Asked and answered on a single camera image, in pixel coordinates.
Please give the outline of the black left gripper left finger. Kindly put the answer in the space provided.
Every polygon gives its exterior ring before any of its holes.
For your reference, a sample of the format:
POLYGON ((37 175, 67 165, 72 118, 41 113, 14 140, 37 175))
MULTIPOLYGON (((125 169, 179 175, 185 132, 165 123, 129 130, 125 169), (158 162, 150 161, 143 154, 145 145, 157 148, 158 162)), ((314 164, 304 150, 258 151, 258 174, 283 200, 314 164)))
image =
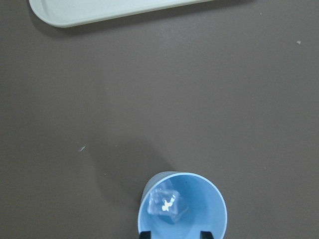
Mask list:
POLYGON ((151 231, 143 231, 143 232, 140 232, 139 234, 139 239, 151 239, 151 238, 152 238, 151 231))

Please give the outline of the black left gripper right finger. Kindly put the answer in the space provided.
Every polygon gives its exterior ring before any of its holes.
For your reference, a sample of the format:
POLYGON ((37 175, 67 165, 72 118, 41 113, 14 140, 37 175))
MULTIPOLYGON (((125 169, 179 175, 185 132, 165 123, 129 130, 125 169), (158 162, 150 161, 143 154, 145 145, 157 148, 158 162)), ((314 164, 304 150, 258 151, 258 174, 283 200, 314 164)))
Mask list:
POLYGON ((213 239, 213 234, 212 234, 212 232, 201 231, 200 232, 200 239, 213 239))

